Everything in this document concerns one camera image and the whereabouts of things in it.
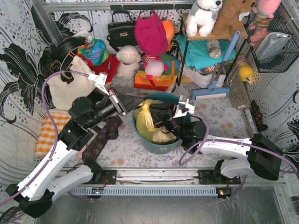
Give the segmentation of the teal plastic trash bin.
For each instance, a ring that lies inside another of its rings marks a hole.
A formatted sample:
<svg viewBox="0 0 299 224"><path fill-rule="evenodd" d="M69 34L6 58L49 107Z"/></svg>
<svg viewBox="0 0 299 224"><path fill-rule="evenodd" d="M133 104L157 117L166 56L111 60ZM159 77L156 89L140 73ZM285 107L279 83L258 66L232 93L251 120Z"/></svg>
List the teal plastic trash bin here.
<svg viewBox="0 0 299 224"><path fill-rule="evenodd" d="M156 92L156 93L152 93L149 94L145 97L143 97L144 100L146 99L152 99L152 100L159 100L162 102L169 102L171 101L174 104L178 104L179 102L179 97L172 94L172 93L167 93L167 92ZM136 119L135 116L132 115L132 124L133 124L133 128L137 134L137 136L139 137L140 141L141 141L141 145L143 145L145 147L145 149L147 151L149 151L150 153L153 154L166 154L169 153L171 151L173 151L176 147L179 147L181 145L181 140L175 140L175 141L171 141L170 144L154 144L151 143L149 141L147 141L146 139L144 139L138 132L137 128L136 128Z"/></svg>

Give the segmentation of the yellow plastic trash bag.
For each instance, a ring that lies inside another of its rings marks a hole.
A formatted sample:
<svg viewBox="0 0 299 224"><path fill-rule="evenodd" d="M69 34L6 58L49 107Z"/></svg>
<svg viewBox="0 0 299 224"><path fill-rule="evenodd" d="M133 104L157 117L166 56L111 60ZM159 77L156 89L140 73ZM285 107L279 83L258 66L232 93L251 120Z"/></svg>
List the yellow plastic trash bag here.
<svg viewBox="0 0 299 224"><path fill-rule="evenodd" d="M167 133L166 128L155 128L153 119L150 117L150 105L162 104L160 100L146 99L140 103L134 110L136 119L136 128L138 133L147 141L154 144L171 144L177 140L177 137L172 133Z"/></svg>

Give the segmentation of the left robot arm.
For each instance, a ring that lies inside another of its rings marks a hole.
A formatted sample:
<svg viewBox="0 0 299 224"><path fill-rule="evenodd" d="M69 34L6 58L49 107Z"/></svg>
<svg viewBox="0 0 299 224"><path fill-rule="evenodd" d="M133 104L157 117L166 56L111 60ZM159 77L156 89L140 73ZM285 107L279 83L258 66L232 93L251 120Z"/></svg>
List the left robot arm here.
<svg viewBox="0 0 299 224"><path fill-rule="evenodd" d="M53 202L85 182L104 181L102 167L96 162L109 140L118 137L121 116L143 102L143 98L94 90L87 97L76 98L68 114L71 119L55 133L52 149L38 166L6 192L27 215L38 218Z"/></svg>

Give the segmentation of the blue floor squeegee mop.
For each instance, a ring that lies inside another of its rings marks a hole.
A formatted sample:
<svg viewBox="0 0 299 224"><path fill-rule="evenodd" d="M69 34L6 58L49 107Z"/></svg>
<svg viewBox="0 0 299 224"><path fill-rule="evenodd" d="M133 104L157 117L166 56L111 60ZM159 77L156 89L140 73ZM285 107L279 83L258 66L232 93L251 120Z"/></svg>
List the blue floor squeegee mop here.
<svg viewBox="0 0 299 224"><path fill-rule="evenodd" d="M226 62L229 59L230 54L234 50L234 47L239 40L240 34L241 34L240 30L237 30L235 32L235 34L229 44L229 47L224 55L221 66L215 76L215 79L211 82L211 84L208 86L207 89L193 90L191 93L192 100L204 100L204 99L210 99L210 98L225 98L229 95L230 89L228 87L216 88L216 84L221 75L221 70L224 68Z"/></svg>

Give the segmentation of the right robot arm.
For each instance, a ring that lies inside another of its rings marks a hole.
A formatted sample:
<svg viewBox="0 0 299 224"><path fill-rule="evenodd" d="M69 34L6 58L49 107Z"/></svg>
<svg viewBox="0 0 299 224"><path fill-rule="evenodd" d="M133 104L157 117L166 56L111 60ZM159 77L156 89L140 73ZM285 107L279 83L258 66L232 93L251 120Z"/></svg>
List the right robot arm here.
<svg viewBox="0 0 299 224"><path fill-rule="evenodd" d="M245 139L211 136L202 119L187 120L186 117L194 113L190 104L151 104L149 112L154 127L164 127L174 134L187 152L232 157L231 160L217 161L213 172L216 181L253 174L270 181L278 180L283 151L263 135L256 133Z"/></svg>

